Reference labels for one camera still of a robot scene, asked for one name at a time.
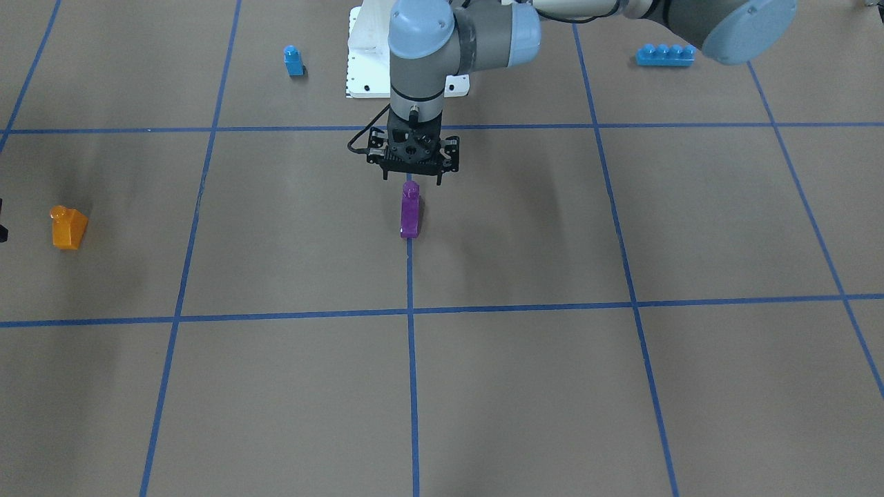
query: robotic arm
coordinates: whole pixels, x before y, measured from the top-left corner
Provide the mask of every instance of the robotic arm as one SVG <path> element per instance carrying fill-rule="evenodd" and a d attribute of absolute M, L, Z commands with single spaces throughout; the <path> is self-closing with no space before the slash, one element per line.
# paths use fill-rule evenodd
<path fill-rule="evenodd" d="M 541 19 L 649 19 L 722 64 L 767 50 L 795 17 L 796 0 L 399 0 L 390 18 L 390 104 L 347 147 L 388 172 L 457 172 L 460 139 L 441 139 L 446 76 L 530 62 Z M 373 127 L 389 111 L 387 128 Z M 369 132 L 369 147 L 354 149 Z"/>

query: light blue joint cap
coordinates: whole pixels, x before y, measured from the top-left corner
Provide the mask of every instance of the light blue joint cap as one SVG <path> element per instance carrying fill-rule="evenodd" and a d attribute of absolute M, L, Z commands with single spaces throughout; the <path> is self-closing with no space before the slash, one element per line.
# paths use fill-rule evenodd
<path fill-rule="evenodd" d="M 390 51 L 401 58 L 427 57 L 454 33 L 447 0 L 399 0 L 390 11 Z"/>
<path fill-rule="evenodd" d="M 796 9 L 797 0 L 750 0 L 706 36 L 703 53 L 722 64 L 744 64 L 780 39 Z"/>
<path fill-rule="evenodd" d="M 525 64 L 540 51 L 540 16 L 529 4 L 513 4 L 513 38 L 509 43 L 509 64 Z"/>

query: black object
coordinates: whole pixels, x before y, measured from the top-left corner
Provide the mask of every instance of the black object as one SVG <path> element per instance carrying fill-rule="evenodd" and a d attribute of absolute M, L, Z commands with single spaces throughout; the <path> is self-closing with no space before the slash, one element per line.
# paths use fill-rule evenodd
<path fill-rule="evenodd" d="M 517 1 L 519 4 L 524 4 L 524 3 L 525 3 L 524 0 L 522 0 L 521 2 L 520 2 L 519 0 L 516 0 L 516 1 Z M 565 22 L 565 23 L 568 23 L 568 24 L 586 24 L 586 23 L 592 22 L 592 21 L 594 21 L 594 20 L 596 20 L 596 19 L 609 18 L 609 17 L 613 16 L 614 14 L 617 13 L 617 11 L 620 10 L 620 4 L 621 4 L 621 0 L 618 0 L 617 3 L 614 4 L 613 9 L 611 9 L 611 11 L 608 12 L 607 14 L 602 14 L 602 15 L 600 15 L 600 16 L 592 16 L 592 17 L 590 17 L 590 18 L 586 18 L 586 19 L 566 19 L 566 18 L 558 18 L 558 17 L 555 17 L 555 16 L 551 16 L 551 15 L 549 15 L 549 14 L 544 14 L 544 13 L 542 13 L 541 11 L 537 11 L 537 15 L 540 16 L 540 17 L 542 17 L 542 18 L 544 18 L 544 19 L 554 20 L 554 21 L 556 21 L 556 22 Z"/>
<path fill-rule="evenodd" d="M 461 158 L 461 139 L 449 136 L 442 140 L 442 115 L 435 119 L 418 122 L 416 111 L 409 114 L 409 120 L 401 119 L 395 112 L 390 112 L 386 131 L 373 127 L 374 124 L 389 111 L 384 107 L 368 126 L 363 128 L 347 144 L 347 148 L 356 154 L 365 155 L 370 164 L 377 164 L 384 172 L 384 180 L 389 172 L 406 172 L 435 176 L 436 184 L 442 184 L 442 175 L 446 172 L 458 172 Z M 366 131 L 369 131 L 369 147 L 354 149 L 353 144 Z"/>
<path fill-rule="evenodd" d="M 3 210 L 3 199 L 0 198 L 0 211 Z M 9 230 L 5 226 L 0 225 L 0 243 L 9 240 Z"/>

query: white mounting plate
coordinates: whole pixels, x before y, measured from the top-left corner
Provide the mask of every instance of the white mounting plate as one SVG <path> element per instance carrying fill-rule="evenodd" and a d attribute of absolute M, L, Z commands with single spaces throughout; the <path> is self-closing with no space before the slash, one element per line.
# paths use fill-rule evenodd
<path fill-rule="evenodd" d="M 350 11 L 350 29 L 362 7 Z M 347 98 L 390 98 L 389 52 L 352 50 L 347 54 Z M 445 96 L 465 96 L 469 93 L 469 76 L 448 76 Z"/>

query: small blue brick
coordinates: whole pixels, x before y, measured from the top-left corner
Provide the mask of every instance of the small blue brick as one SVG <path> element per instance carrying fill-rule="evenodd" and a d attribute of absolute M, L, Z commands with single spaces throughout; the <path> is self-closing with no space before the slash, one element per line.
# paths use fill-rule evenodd
<path fill-rule="evenodd" d="M 695 60 L 697 49 L 693 45 L 682 48 L 679 45 L 673 45 L 672 48 L 666 45 L 654 47 L 650 43 L 644 45 L 636 52 L 636 64 L 638 65 L 657 65 L 664 67 L 690 67 Z"/>
<path fill-rule="evenodd" d="M 288 75 L 303 76 L 304 64 L 301 62 L 301 53 L 298 49 L 296 49 L 294 45 L 289 45 L 283 50 L 283 53 L 285 54 L 283 61 L 286 63 Z"/>

